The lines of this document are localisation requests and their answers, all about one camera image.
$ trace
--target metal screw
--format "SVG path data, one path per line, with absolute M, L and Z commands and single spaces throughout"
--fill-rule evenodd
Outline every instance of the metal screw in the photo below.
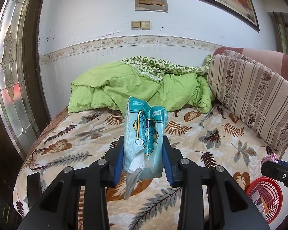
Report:
M 180 160 L 181 164 L 189 164 L 190 160 L 188 158 L 183 158 Z
M 68 166 L 63 169 L 64 173 L 69 173 L 72 171 L 72 167 Z
M 104 159 L 104 158 L 101 158 L 101 159 L 98 160 L 97 163 L 98 163 L 99 165 L 105 165 L 105 164 L 107 163 L 107 160 Z
M 224 170 L 225 170 L 225 169 L 224 169 L 223 166 L 221 166 L 221 165 L 216 166 L 216 171 L 218 171 L 218 172 L 223 172 Z

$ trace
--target blue gripper pad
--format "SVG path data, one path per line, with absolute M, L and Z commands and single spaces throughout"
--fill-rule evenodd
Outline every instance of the blue gripper pad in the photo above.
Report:
M 162 144 L 162 161 L 164 165 L 166 179 L 170 183 L 170 185 L 173 186 L 174 178 L 173 178 L 173 172 L 172 172 L 172 164 L 171 164 L 164 142 Z
M 277 162 L 281 165 L 284 165 L 284 166 L 287 166 L 288 167 L 288 162 L 284 162 L 284 161 L 280 161 L 280 160 L 277 160 Z
M 114 167 L 114 186 L 116 187 L 118 182 L 121 179 L 122 171 L 123 171 L 123 160 L 124 160 L 124 145 L 122 145 L 119 155 L 117 157 L 117 161 Z

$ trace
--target bed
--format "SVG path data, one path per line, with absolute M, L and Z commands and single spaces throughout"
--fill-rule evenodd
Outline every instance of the bed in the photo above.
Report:
M 28 175 L 39 172 L 44 191 L 64 167 L 89 166 L 115 147 L 123 134 L 120 111 L 101 108 L 61 112 L 32 146 L 19 172 L 13 193 L 15 208 L 22 216 L 29 211 Z M 244 190 L 261 176 L 262 158 L 274 151 L 217 100 L 206 114 L 190 106 L 169 113 L 165 135 L 172 147 L 198 165 L 224 166 Z M 106 191 L 111 229 L 177 229 L 181 189 L 170 187 L 165 172 L 161 178 L 138 182 L 128 200 L 123 199 L 125 180 L 123 173 L 118 186 Z M 78 229 L 83 229 L 84 189 L 80 192 Z M 208 218 L 205 187 L 203 194 L 204 215 Z

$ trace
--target decorative wall border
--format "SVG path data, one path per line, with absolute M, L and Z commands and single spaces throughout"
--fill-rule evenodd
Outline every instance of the decorative wall border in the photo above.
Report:
M 219 47 L 224 47 L 222 45 L 213 44 L 206 41 L 181 37 L 153 35 L 122 36 L 80 43 L 74 46 L 65 47 L 49 54 L 40 55 L 40 64 L 46 64 L 57 59 L 62 59 L 79 53 L 91 52 L 99 49 L 147 45 L 191 47 L 210 51 L 214 51 Z

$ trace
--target cartoon illustration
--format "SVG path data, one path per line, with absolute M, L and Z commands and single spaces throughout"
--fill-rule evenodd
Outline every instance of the cartoon illustration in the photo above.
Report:
M 137 114 L 137 120 L 133 124 L 133 128 L 137 132 L 137 145 L 142 145 L 145 148 L 144 153 L 150 155 L 157 146 L 159 137 L 156 131 L 156 122 L 152 118 L 147 118 L 144 111 Z

